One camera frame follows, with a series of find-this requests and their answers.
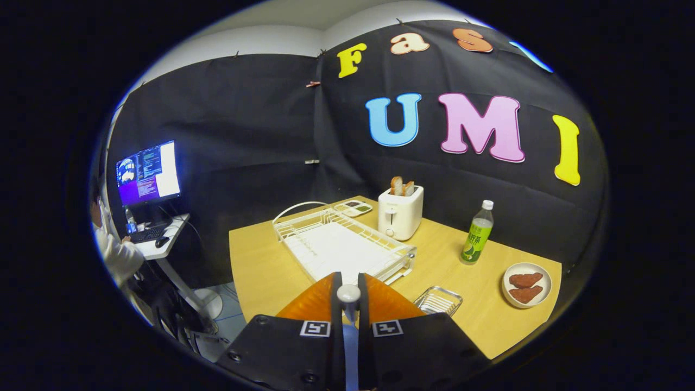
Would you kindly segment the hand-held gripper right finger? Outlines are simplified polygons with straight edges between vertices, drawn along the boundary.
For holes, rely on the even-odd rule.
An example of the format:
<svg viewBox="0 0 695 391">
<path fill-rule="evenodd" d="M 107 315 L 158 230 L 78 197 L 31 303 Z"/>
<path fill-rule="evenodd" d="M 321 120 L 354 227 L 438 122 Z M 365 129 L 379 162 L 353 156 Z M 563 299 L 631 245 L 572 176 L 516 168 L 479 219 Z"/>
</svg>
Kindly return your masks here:
<svg viewBox="0 0 695 391">
<path fill-rule="evenodd" d="M 367 273 L 358 276 L 358 386 L 466 389 L 490 360 L 445 313 L 424 313 Z"/>
</svg>

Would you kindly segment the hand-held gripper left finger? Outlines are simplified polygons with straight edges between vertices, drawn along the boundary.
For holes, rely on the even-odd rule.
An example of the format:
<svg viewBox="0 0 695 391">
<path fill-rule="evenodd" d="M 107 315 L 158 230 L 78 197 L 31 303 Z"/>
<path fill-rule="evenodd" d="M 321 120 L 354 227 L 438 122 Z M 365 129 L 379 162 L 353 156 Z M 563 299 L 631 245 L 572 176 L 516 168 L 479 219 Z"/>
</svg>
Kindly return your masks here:
<svg viewBox="0 0 695 391">
<path fill-rule="evenodd" d="M 345 389 L 341 282 L 330 273 L 275 316 L 255 315 L 217 366 L 263 389 Z"/>
</svg>

